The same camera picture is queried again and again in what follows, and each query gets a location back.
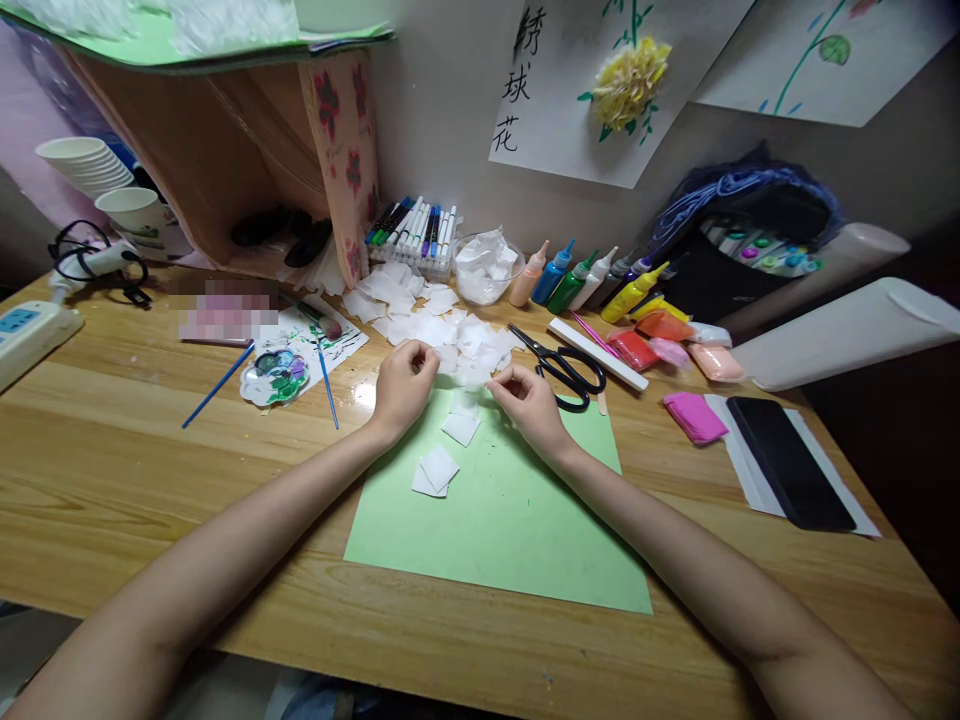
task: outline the wooden desk surface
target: wooden desk surface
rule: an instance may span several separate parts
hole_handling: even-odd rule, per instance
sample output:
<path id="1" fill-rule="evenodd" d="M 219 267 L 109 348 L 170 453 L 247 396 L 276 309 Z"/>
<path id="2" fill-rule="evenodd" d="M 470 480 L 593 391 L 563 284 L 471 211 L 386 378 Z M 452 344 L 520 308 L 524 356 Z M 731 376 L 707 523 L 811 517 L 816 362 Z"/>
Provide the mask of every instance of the wooden desk surface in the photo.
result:
<path id="1" fill-rule="evenodd" d="M 339 432 L 322 386 L 263 417 L 237 376 L 181 430 L 239 354 L 171 339 L 163 288 L 188 272 L 198 271 L 156 272 L 149 312 L 120 304 L 119 291 L 80 301 L 86 326 L 0 396 L 0 598 L 86 616 L 193 527 L 369 417 L 389 347 L 374 330 L 331 376 Z M 44 280 L 0 307 L 48 299 Z M 548 339 L 542 308 L 471 310 Z M 785 404 L 801 409 L 883 539 L 803 532 L 748 509 L 723 444 L 693 447 L 659 405 L 706 391 L 703 378 L 648 377 L 640 397 L 616 381 L 607 391 L 627 479 L 777 578 L 920 715 L 945 717 L 960 628 L 802 398 Z M 219 647 L 527 718 L 729 718 L 755 702 L 652 575 L 650 617 L 344 562 L 359 495 L 358 483 Z"/>

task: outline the paint palette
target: paint palette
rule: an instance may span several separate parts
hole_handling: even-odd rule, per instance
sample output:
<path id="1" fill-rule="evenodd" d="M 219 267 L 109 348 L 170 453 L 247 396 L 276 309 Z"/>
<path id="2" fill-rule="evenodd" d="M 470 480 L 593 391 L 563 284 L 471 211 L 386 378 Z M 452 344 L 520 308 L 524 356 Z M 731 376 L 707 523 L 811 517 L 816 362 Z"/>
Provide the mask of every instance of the paint palette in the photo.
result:
<path id="1" fill-rule="evenodd" d="M 243 371 L 240 396 L 257 407 L 296 399 L 310 381 L 310 370 L 291 350 L 264 353 Z"/>

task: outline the blue paint bottle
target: blue paint bottle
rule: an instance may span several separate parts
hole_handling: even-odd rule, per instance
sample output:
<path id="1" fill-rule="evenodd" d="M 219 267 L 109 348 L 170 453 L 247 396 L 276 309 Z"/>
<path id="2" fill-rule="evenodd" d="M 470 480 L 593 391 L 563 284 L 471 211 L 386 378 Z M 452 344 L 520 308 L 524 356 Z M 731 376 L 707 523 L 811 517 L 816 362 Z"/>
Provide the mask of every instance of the blue paint bottle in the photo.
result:
<path id="1" fill-rule="evenodd" d="M 560 284 L 560 280 L 566 275 L 567 265 L 570 264 L 570 251 L 573 249 L 573 244 L 576 241 L 576 238 L 571 240 L 570 244 L 558 252 L 553 260 L 547 263 L 547 266 L 543 269 L 540 282 L 537 283 L 537 286 L 533 289 L 533 294 L 530 295 L 530 299 L 538 305 L 547 304 L 553 291 L 556 290 L 557 285 Z"/>

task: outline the black phone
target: black phone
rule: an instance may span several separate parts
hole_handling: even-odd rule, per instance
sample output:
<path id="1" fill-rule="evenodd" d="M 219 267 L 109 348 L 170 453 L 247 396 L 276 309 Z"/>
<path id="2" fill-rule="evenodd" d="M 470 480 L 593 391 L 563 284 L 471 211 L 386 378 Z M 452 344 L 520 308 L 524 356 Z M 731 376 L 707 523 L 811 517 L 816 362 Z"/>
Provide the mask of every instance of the black phone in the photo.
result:
<path id="1" fill-rule="evenodd" d="M 779 403 L 733 397 L 727 408 L 790 522 L 804 530 L 856 527 Z"/>

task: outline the green paper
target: green paper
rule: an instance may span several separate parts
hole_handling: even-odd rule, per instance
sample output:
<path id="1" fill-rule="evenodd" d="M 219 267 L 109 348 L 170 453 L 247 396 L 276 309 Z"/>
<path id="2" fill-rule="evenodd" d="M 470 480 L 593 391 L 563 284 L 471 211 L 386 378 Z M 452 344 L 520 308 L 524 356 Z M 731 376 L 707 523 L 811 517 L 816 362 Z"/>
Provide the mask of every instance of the green paper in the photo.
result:
<path id="1" fill-rule="evenodd" d="M 637 556 L 530 449 L 493 399 L 470 447 L 441 432 L 454 391 L 435 388 L 420 420 L 371 469 L 344 560 L 653 614 Z M 620 472 L 610 419 L 596 403 L 561 411 L 591 455 Z M 460 471 L 446 498 L 410 489 L 437 443 Z"/>
<path id="2" fill-rule="evenodd" d="M 265 64 L 286 60 L 306 60 L 316 52 L 334 47 L 351 46 L 388 40 L 393 31 L 386 25 L 376 25 L 352 32 L 300 32 L 297 40 L 260 48 L 249 48 L 218 55 L 186 57 L 174 49 L 170 40 L 174 35 L 173 20 L 166 13 L 131 10 L 130 16 L 136 37 L 126 40 L 105 40 L 89 35 L 65 37 L 47 28 L 22 8 L 0 2 L 0 17 L 26 26 L 45 37 L 66 45 L 71 50 L 93 55 L 99 60 L 156 72 L 190 73 L 225 70 L 235 67 Z"/>

